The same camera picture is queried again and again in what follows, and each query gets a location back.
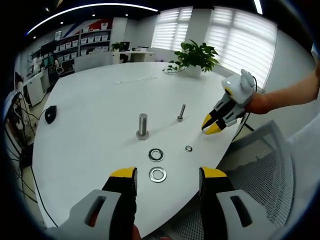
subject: white pot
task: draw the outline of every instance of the white pot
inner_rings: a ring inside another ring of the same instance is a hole
[[[201,67],[200,66],[189,66],[186,70],[183,70],[181,73],[186,77],[198,79],[198,78],[200,78]]]

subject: ceiling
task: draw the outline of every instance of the ceiling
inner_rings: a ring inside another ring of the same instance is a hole
[[[315,8],[312,6],[312,1],[313,0],[294,0],[293,2],[295,2],[299,8],[303,8],[307,13],[313,13],[313,9]],[[68,25],[91,20],[93,18],[125,17],[125,14],[128,14],[129,19],[141,20],[158,14],[154,11],[126,6],[86,7],[57,16],[36,28],[32,34],[25,36],[32,27],[48,17],[64,10],[87,4],[126,3],[154,8],[159,11],[187,6],[194,6],[194,8],[224,6],[257,14],[254,0],[172,0],[168,2],[161,0],[63,0],[60,6],[56,7],[57,2],[58,0],[32,0],[19,2],[19,8],[16,12],[18,19],[22,21],[19,26],[14,29],[14,35],[19,39],[23,39],[23,41],[21,41],[22,48],[33,41],[32,38],[34,35],[40,37],[59,28],[61,26],[60,22],[63,22],[64,25]],[[281,0],[260,0],[260,2],[265,18],[277,23],[279,29],[296,39],[306,50],[309,51],[311,49],[312,38],[297,20],[297,14],[290,12],[288,8],[281,3]]]

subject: large bolt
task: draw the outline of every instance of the large bolt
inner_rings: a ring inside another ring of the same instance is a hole
[[[183,104],[183,105],[182,105],[182,108],[181,108],[180,115],[179,115],[178,118],[177,118],[177,120],[178,120],[179,122],[182,122],[182,120],[184,119],[184,118],[183,118],[183,115],[184,115],[185,109],[186,109],[186,105]]]
[[[149,137],[149,132],[147,131],[147,118],[148,115],[145,113],[139,115],[139,130],[136,132],[136,137],[139,140],[146,140]]]

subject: green plant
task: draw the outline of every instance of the green plant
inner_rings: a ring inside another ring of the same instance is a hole
[[[215,48],[207,46],[204,42],[202,45],[198,45],[195,41],[191,40],[191,43],[182,42],[181,51],[175,51],[177,55],[177,61],[170,61],[174,65],[168,66],[168,73],[180,72],[187,69],[189,66],[200,66],[203,72],[212,71],[213,67],[219,63],[214,57],[219,55]]]
[[[123,46],[123,44],[121,42],[116,42],[111,44],[112,50],[117,50],[120,49]]]

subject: potted plant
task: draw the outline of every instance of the potted plant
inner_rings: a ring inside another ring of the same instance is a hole
[[[177,61],[170,61],[172,65],[169,65],[166,72],[177,73],[184,71],[190,77],[199,77],[201,71],[212,71],[214,66],[219,63],[214,57],[219,55],[215,48],[207,46],[204,42],[202,45],[198,45],[195,41],[190,40],[191,43],[182,42],[182,51],[175,51],[177,55]]]
[[[116,42],[111,44],[112,50],[114,52],[119,52],[119,49],[122,47],[122,43],[121,42]]]

